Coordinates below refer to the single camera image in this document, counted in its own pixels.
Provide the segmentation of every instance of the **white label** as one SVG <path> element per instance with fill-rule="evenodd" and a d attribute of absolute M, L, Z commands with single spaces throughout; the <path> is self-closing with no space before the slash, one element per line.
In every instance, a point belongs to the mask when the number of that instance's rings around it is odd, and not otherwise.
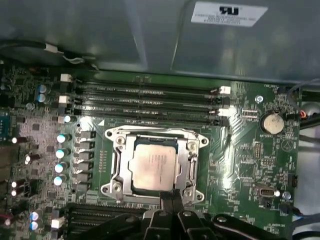
<path fill-rule="evenodd" d="M 252 27 L 267 10 L 265 6 L 198 1 L 191 22 Z"/>

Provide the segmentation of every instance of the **green circuit board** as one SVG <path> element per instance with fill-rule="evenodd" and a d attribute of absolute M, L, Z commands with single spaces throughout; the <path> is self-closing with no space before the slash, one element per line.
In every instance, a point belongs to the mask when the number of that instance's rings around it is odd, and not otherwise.
<path fill-rule="evenodd" d="M 80 93 L 74 89 L 69 93 L 72 99 L 82 98 L 82 105 L 77 106 L 72 103 L 70 114 L 74 115 L 74 122 L 69 124 L 61 122 L 63 114 L 59 112 L 57 104 L 59 96 L 66 95 L 62 94 L 59 88 L 61 74 L 69 74 L 74 82 L 79 80 L 78 86 L 81 89 Z M 286 95 L 279 91 L 282 86 L 116 71 L 41 68 L 37 72 L 30 72 L 14 66 L 4 67 L 2 75 L 11 77 L 12 88 L 8 94 L 15 97 L 14 106 L 6 108 L 11 116 L 10 129 L 6 133 L 14 135 L 19 131 L 21 136 L 32 137 L 32 143 L 19 146 L 19 159 L 12 166 L 12 179 L 40 180 L 37 194 L 27 199 L 29 204 L 26 215 L 39 208 L 63 208 L 67 203 L 109 206 L 120 204 L 134 209 L 156 209 L 158 207 L 156 204 L 117 203 L 100 192 L 101 185 L 107 184 L 112 177 L 113 143 L 104 136 L 104 133 L 110 128 L 133 125 L 166 129 L 183 128 L 193 130 L 209 139 L 209 144 L 199 150 L 196 181 L 196 189 L 204 194 L 205 199 L 197 204 L 188 205 L 187 208 L 212 215 L 226 213 L 282 236 L 292 222 L 292 215 L 281 213 L 279 204 L 283 202 L 292 204 L 294 200 L 299 122 L 286 117 L 295 114 L 295 111 L 289 105 Z M 136 106 L 126 105 L 125 101 L 114 108 L 104 105 L 106 97 L 114 99 L 119 97 L 108 96 L 105 92 L 110 91 L 109 83 L 110 86 L 128 89 L 119 95 L 124 99 L 131 98 L 129 94 L 136 94 L 130 90 L 131 84 L 139 87 L 143 91 L 139 92 L 138 99 L 145 101 L 149 112 L 140 112 L 137 117 L 135 115 L 137 112 L 131 111 Z M 49 104 L 37 101 L 39 84 L 51 88 L 48 93 Z M 149 86 L 156 86 L 157 90 L 148 90 Z M 207 112 L 199 108 L 204 103 L 198 100 L 198 93 L 194 93 L 193 88 L 207 91 L 209 96 L 213 90 L 222 86 L 230 87 L 230 92 L 226 95 L 217 94 L 215 98 L 222 100 L 215 104 L 220 108 L 225 103 L 232 111 L 228 116 L 208 117 Z M 90 97 L 93 95 L 96 101 L 90 102 L 89 100 L 93 99 Z M 204 94 L 206 104 L 210 98 L 208 96 Z M 295 95 L 295 99 L 300 103 L 299 92 Z M 148 115 L 150 111 L 159 111 L 157 106 L 159 109 L 164 108 L 164 103 L 167 102 L 170 102 L 172 108 L 166 108 L 165 114 Z M 27 109 L 28 103 L 33 103 L 34 109 Z M 269 115 L 281 116 L 283 119 L 279 133 L 270 134 L 264 129 L 262 121 Z M 25 123 L 17 123 L 17 116 L 24 116 Z M 78 138 L 72 137 L 71 141 L 61 144 L 56 140 L 59 133 L 76 136 L 81 131 L 96 132 L 95 147 L 92 150 L 94 157 L 90 160 L 93 162 L 93 168 L 86 192 L 77 190 L 75 181 L 74 153 L 77 153 L 75 144 Z M 53 185 L 53 179 L 57 176 L 54 166 L 60 161 L 55 156 L 58 148 L 71 150 L 71 154 L 63 158 L 69 164 L 66 171 L 68 178 L 66 183 L 59 187 Z M 24 156 L 30 151 L 39 153 L 42 158 L 24 165 Z M 276 193 L 272 197 L 263 197 L 257 186 L 274 189 Z M 284 199 L 282 197 L 284 192 L 290 193 L 291 198 Z M 21 199 L 26 198 L 9 196 L 8 204 Z M 43 225 L 50 225 L 50 221 L 51 213 L 45 211 Z M 11 225 L 10 239 L 50 239 L 51 233 L 48 228 L 32 231 L 29 229 L 29 224 L 29 219 L 25 218 L 24 221 Z"/>

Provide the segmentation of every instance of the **black cable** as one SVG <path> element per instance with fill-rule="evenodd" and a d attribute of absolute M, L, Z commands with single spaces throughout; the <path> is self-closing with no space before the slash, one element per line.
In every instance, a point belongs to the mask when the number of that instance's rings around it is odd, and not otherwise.
<path fill-rule="evenodd" d="M 300 123 L 300 130 L 316 127 L 318 125 L 320 125 L 320 116 L 317 115 L 308 120 L 303 120 Z"/>
<path fill-rule="evenodd" d="M 315 137 L 310 137 L 310 136 L 305 136 L 305 135 L 299 135 L 299 140 L 307 143 L 312 143 L 312 144 L 320 144 L 320 139 L 315 138 Z"/>
<path fill-rule="evenodd" d="M 320 231 L 302 231 L 292 236 L 292 240 L 300 240 L 312 237 L 320 238 Z"/>
<path fill-rule="evenodd" d="M 46 44 L 29 40 L 0 40 L 0 50 L 6 48 L 27 47 L 35 49 L 46 49 Z"/>
<path fill-rule="evenodd" d="M 292 88 L 290 88 L 288 90 L 288 92 L 286 93 L 286 99 L 289 101 L 290 105 L 295 109 L 295 110 L 298 110 L 299 112 L 302 110 L 300 106 L 297 105 L 296 101 L 293 99 L 292 95 L 294 93 L 295 90 L 301 88 L 302 86 L 305 86 L 305 85 L 309 85 L 313 82 L 317 82 L 317 81 L 320 81 L 320 78 L 314 78 L 312 80 L 309 80 L 309 81 L 302 81 L 296 85 L 294 85 Z"/>

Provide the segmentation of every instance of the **black ram slot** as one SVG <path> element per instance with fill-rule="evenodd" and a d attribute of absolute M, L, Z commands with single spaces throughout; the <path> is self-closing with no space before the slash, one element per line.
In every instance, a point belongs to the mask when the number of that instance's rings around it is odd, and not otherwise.
<path fill-rule="evenodd" d="M 162 105 L 145 105 L 145 104 L 128 104 L 128 103 L 107 103 L 107 102 L 101 102 L 101 101 L 83 101 L 81 103 L 82 106 L 91 106 L 91 107 L 105 107 L 105 108 L 122 108 L 127 109 L 130 108 L 131 110 L 143 110 L 143 111 L 152 111 L 152 112 L 158 112 L 158 111 L 171 111 L 174 113 L 187 113 L 187 112 L 193 112 L 193 113 L 203 113 L 208 114 L 209 111 L 212 111 L 211 109 L 206 108 L 200 108 L 195 106 L 166 106 L 164 104 Z"/>
<path fill-rule="evenodd" d="M 83 82 L 85 86 L 106 86 L 108 88 L 126 88 L 131 89 L 148 89 L 152 91 L 168 91 L 168 92 L 193 92 L 194 94 L 205 95 L 210 94 L 210 89 L 196 88 L 188 86 L 168 86 L 164 84 L 150 84 L 150 83 L 135 83 L 135 82 L 115 82 L 90 79 Z"/>
<path fill-rule="evenodd" d="M 167 103 L 168 105 L 187 105 L 194 104 L 200 106 L 211 106 L 211 105 L 221 105 L 225 103 L 229 105 L 230 100 L 228 97 L 215 97 L 215 98 L 189 98 L 189 97 L 162 97 L 162 96 L 138 96 L 127 94 L 106 94 L 105 92 L 93 92 L 93 93 L 84 93 L 83 95 L 79 95 L 78 98 L 85 100 L 93 100 L 93 101 L 104 101 L 104 102 L 112 102 L 112 103 L 148 103 L 149 104 L 157 104 L 157 103 Z"/>
<path fill-rule="evenodd" d="M 125 213 L 142 218 L 145 211 L 143 208 L 69 203 L 65 210 L 64 239 L 76 239 L 78 234 Z"/>

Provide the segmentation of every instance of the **cable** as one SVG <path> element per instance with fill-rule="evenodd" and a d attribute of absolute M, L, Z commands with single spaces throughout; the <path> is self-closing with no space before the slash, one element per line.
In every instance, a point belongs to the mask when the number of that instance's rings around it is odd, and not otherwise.
<path fill-rule="evenodd" d="M 303 231 L 292 236 L 292 240 L 320 237 L 320 231 Z"/>
<path fill-rule="evenodd" d="M 16 39 L 0 40 L 0 50 L 18 47 L 42 49 L 44 51 L 48 51 L 54 54 L 62 54 L 62 57 L 71 64 L 84 64 L 86 62 L 84 58 L 95 59 L 94 57 L 85 57 L 70 51 L 64 51 L 62 49 L 59 49 L 57 46 L 51 45 L 49 43 Z M 91 68 L 98 70 L 98 67 L 95 64 L 90 63 L 89 65 Z"/>
<path fill-rule="evenodd" d="M 299 113 L 301 112 L 302 109 L 301 109 L 301 107 L 299 107 L 299 106 L 297 105 L 297 103 L 295 102 L 295 100 L 294 100 L 293 97 L 292 97 L 292 94 L 294 93 L 295 90 L 301 88 L 302 86 L 309 85 L 309 84 L 311 84 L 311 83 L 313 83 L 313 82 L 317 82 L 317 81 L 320 81 L 320 78 L 314 78 L 314 79 L 309 80 L 309 81 L 302 81 L 302 82 L 294 85 L 294 86 L 293 86 L 292 88 L 290 88 L 290 89 L 288 90 L 288 92 L 286 93 L 286 99 L 289 101 L 290 105 L 291 105 L 294 109 L 296 109 L 296 110 L 299 111 Z"/>
<path fill-rule="evenodd" d="M 315 138 L 315 137 L 310 137 L 310 136 L 305 136 L 305 135 L 299 135 L 299 140 L 307 143 L 312 143 L 312 144 L 320 144 L 320 139 Z"/>

